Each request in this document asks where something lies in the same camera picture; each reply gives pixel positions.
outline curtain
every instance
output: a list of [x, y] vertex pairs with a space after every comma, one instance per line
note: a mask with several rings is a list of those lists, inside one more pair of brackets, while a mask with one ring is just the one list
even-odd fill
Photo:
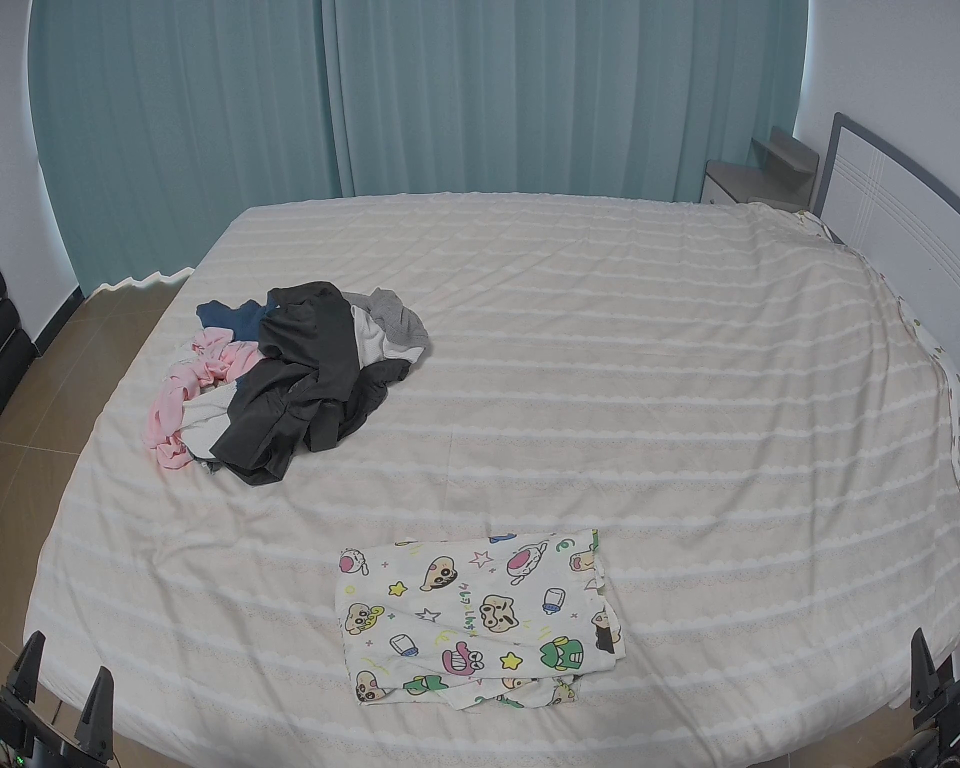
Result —
[[85, 294], [195, 266], [251, 205], [341, 194], [320, 25], [305, 1], [35, 0], [37, 150]]
[[792, 131], [805, 0], [35, 0], [37, 147], [85, 291], [195, 265], [250, 205], [697, 200]]

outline white headboard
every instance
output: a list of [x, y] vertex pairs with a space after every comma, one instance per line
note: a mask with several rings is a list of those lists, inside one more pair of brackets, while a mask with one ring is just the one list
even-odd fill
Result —
[[886, 277], [960, 362], [960, 197], [837, 112], [813, 213]]

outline mattress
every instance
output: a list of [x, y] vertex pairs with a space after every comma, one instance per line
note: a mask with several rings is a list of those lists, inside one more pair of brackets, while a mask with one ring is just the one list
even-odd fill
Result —
[[[315, 279], [420, 314], [431, 347], [407, 379], [281, 483], [158, 467], [139, 433], [195, 306]], [[26, 633], [47, 635], [64, 701], [104, 664], [116, 730], [204, 768], [744, 766], [901, 695], [918, 626], [935, 656], [955, 646], [951, 440], [944, 376], [895, 298], [793, 214], [520, 194], [253, 208], [98, 418]], [[358, 706], [342, 549], [585, 527], [627, 656], [577, 701]]]

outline white wall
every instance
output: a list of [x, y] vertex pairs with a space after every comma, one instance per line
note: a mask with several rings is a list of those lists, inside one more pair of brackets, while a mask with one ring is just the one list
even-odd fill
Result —
[[794, 135], [827, 156], [844, 112], [960, 194], [960, 0], [809, 0]]
[[31, 339], [77, 287], [36, 158], [27, 92], [31, 0], [0, 0], [0, 271]]

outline yellow star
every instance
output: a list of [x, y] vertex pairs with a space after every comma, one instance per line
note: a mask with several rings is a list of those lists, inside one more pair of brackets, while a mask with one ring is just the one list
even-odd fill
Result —
[[500, 657], [500, 663], [503, 664], [504, 669], [516, 669], [523, 664], [523, 659], [519, 656], [514, 656], [514, 652], [511, 651], [506, 656]]

